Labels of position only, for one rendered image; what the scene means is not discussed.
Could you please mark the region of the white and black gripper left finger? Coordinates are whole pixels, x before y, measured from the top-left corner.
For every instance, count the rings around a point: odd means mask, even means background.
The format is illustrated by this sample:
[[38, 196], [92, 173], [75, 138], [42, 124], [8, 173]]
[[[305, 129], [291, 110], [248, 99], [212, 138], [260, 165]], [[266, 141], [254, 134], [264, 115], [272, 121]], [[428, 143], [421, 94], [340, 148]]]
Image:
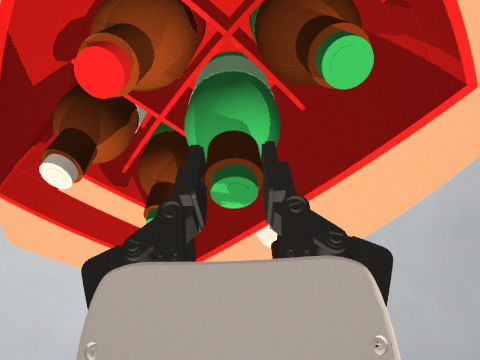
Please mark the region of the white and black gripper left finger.
[[156, 217], [123, 245], [85, 261], [81, 274], [87, 309], [102, 278], [118, 267], [139, 262], [196, 262], [194, 237], [206, 226], [205, 168], [204, 148], [190, 145], [186, 166], [178, 168], [171, 199], [159, 205]]

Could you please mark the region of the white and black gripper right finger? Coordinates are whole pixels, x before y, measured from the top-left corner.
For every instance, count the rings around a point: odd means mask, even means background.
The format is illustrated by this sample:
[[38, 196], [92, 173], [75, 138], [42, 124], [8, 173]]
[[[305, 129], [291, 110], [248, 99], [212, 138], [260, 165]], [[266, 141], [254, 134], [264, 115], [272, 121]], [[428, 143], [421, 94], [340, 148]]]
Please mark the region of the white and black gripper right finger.
[[307, 198], [296, 194], [288, 162], [279, 163], [274, 141], [262, 144], [261, 164], [265, 219], [277, 233], [277, 258], [329, 255], [356, 260], [374, 277], [387, 307], [393, 268], [391, 252], [348, 236], [342, 228], [311, 210]]

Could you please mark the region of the cream bottle with grey label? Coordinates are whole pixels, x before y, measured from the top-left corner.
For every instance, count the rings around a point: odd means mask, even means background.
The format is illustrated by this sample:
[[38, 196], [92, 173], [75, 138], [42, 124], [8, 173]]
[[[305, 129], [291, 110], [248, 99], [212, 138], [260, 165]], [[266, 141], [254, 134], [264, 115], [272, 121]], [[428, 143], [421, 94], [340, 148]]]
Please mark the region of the cream bottle with grey label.
[[258, 239], [271, 249], [272, 259], [277, 258], [277, 233], [269, 229], [269, 225], [256, 232]]

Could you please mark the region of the green bottle with pale label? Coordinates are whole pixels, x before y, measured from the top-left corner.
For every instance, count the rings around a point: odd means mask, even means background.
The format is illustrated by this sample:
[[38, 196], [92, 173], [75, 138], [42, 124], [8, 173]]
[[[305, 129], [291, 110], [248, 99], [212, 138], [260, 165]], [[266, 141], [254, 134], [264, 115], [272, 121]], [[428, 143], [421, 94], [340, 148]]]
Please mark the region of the green bottle with pale label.
[[265, 73], [242, 52], [214, 55], [197, 76], [184, 132], [189, 148], [204, 148], [204, 181], [214, 202], [226, 208], [253, 203], [263, 185], [262, 144], [277, 146], [281, 133]]

